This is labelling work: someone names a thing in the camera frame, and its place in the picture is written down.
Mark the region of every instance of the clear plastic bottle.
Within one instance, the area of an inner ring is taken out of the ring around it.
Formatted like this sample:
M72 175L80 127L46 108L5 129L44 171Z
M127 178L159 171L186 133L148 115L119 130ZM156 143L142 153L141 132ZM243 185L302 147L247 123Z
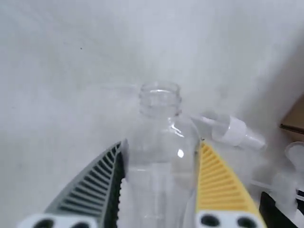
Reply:
M140 115L128 137L127 170L138 228L180 227L195 187L194 154L200 137L180 105L177 84L141 87Z

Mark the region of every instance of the cardboard box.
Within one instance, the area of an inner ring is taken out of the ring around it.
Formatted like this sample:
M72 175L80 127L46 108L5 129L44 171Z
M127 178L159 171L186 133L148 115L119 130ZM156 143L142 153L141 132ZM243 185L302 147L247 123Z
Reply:
M304 142L304 95L281 121L280 128L294 141Z

